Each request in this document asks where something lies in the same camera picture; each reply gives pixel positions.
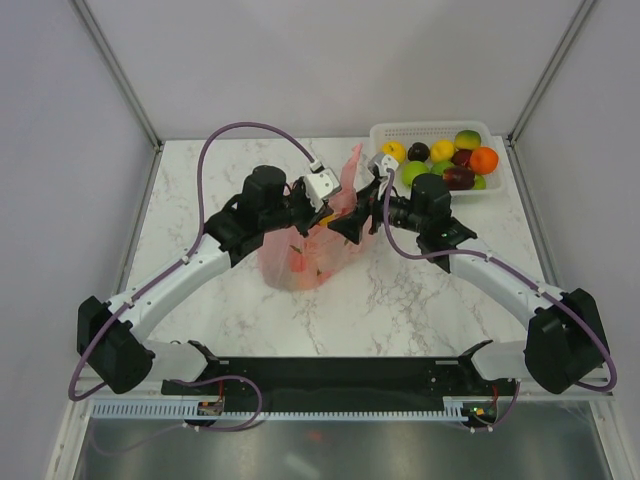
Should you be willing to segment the yellow fake fruit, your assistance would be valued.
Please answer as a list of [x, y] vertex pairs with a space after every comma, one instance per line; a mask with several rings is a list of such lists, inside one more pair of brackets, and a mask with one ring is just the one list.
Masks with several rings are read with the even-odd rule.
[[334, 221], [337, 218], [335, 214], [329, 215], [319, 221], [320, 226], [326, 227], [330, 222]]

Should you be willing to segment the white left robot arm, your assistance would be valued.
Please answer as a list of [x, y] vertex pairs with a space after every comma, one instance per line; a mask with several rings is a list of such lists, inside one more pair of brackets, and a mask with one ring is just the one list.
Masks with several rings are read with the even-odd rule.
[[91, 296], [81, 303], [76, 349], [82, 364], [113, 393], [133, 390], [158, 355], [144, 341], [175, 307], [258, 250], [267, 233], [293, 227], [307, 235], [332, 214], [329, 200], [340, 189], [335, 173], [324, 167], [293, 184], [277, 167], [254, 168], [241, 192], [202, 224], [194, 245], [181, 257], [106, 302]]

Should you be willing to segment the pink plastic bag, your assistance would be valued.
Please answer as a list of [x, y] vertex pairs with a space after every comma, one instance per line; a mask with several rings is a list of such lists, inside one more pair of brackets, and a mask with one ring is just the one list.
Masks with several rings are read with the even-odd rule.
[[[362, 150], [362, 144], [352, 149], [350, 159], [341, 170], [341, 191], [329, 201], [337, 218], [355, 207], [356, 175]], [[264, 282], [270, 287], [287, 291], [311, 290], [362, 257], [373, 242], [374, 237], [366, 235], [356, 245], [319, 224], [306, 237], [291, 227], [265, 235], [263, 246], [258, 250], [258, 266]]]

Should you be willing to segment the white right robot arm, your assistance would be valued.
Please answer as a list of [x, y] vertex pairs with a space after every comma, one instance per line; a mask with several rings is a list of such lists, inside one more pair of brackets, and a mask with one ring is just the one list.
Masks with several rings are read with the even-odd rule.
[[374, 179], [357, 194], [347, 215], [329, 222], [354, 244], [384, 230], [406, 259], [427, 260], [478, 288], [527, 331], [525, 340], [490, 341], [470, 350], [457, 370], [458, 385], [480, 394], [493, 380], [529, 378], [552, 394], [572, 386], [610, 392], [618, 374], [595, 299], [585, 290], [566, 292], [535, 280], [502, 259], [452, 214], [444, 180], [420, 174], [409, 197], [393, 194], [394, 174]]

